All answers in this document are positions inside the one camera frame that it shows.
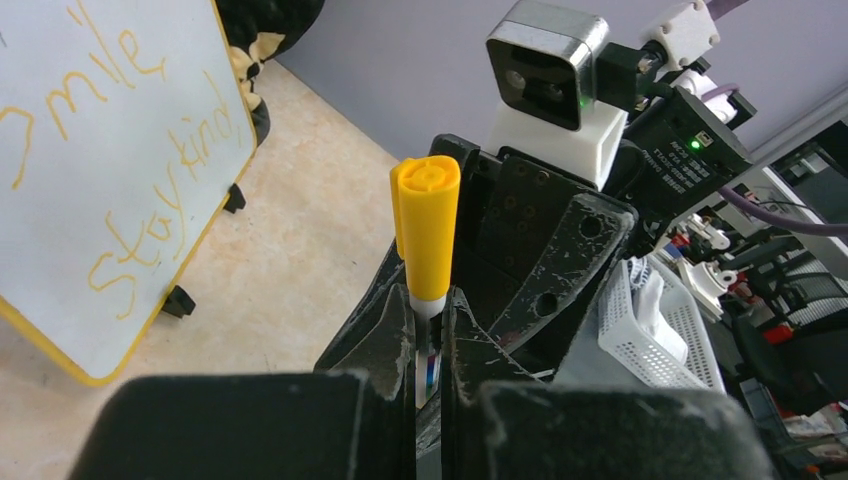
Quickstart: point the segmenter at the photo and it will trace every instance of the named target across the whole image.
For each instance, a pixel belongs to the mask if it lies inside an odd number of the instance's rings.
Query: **camera lens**
[[[521,74],[516,72],[515,70],[506,71],[506,81],[513,88],[517,88],[519,90],[524,90],[524,87],[527,86],[527,80],[524,80],[524,77],[522,77]]]
[[[553,83],[545,85],[545,96],[554,102],[561,102],[563,98],[565,98],[565,95],[562,93],[562,89]]]

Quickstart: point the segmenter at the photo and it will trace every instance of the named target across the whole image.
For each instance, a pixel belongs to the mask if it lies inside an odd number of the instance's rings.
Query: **camera housing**
[[[597,16],[521,0],[489,35],[486,49],[504,103],[567,130],[596,98],[594,63],[609,25]]]

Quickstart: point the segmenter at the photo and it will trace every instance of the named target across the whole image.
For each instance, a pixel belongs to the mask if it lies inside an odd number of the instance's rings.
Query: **red object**
[[[768,330],[763,335],[765,335],[766,340],[768,340],[770,344],[780,345],[792,338],[793,331],[792,328],[786,325],[778,325],[771,330]]]
[[[759,297],[754,295],[754,292],[751,291],[751,287],[748,286],[748,277],[745,275],[745,272],[739,272],[736,277],[736,283],[727,287],[727,291],[744,300],[749,305],[753,305],[757,303]]]
[[[682,233],[678,233],[671,239],[671,244],[677,248],[685,247],[686,245],[689,245],[689,243],[691,243],[689,242],[689,237]]]
[[[824,478],[821,476],[821,469],[815,465],[807,465],[804,468],[803,476],[801,478],[809,478],[811,480]]]
[[[780,402],[778,402],[777,399],[774,398],[774,395],[772,395],[771,392],[769,392],[769,396],[771,396],[771,401],[774,403],[774,406],[777,407],[777,414],[780,415],[780,418],[785,420],[787,418],[792,418],[792,417],[798,416],[792,410],[789,410],[788,408],[782,407],[780,405]]]

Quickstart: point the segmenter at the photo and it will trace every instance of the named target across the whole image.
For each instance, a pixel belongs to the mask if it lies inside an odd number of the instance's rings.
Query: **white basket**
[[[659,388],[710,388],[724,392],[710,339],[692,294],[665,265],[648,257],[665,285],[660,312],[689,346],[686,365],[672,357],[636,323],[627,262],[622,261],[601,293],[598,344],[633,375]]]

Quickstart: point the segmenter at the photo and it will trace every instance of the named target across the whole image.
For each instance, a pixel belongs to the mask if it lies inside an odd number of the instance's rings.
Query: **black stuffed toy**
[[[312,26],[324,0],[216,0],[230,60],[250,109],[257,144],[268,136],[271,120],[253,81],[265,62],[288,50]]]

